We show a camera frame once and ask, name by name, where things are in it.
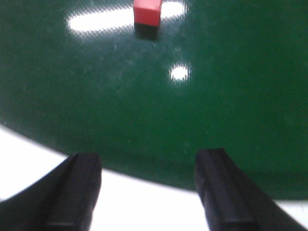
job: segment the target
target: white surface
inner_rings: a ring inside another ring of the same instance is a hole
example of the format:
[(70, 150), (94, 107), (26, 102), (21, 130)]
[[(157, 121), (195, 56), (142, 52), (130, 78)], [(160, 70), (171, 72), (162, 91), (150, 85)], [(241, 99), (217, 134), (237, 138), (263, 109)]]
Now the white surface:
[[(0, 126), (0, 198), (7, 199), (47, 174), (66, 156)], [(308, 201), (278, 204), (308, 227)], [(206, 231), (196, 193), (102, 171), (91, 231)]]

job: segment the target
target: red cube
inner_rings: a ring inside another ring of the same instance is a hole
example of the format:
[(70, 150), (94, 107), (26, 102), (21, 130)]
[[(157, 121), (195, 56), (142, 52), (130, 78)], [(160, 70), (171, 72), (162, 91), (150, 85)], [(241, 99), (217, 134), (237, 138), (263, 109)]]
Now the red cube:
[(135, 23), (159, 26), (162, 0), (134, 0)]

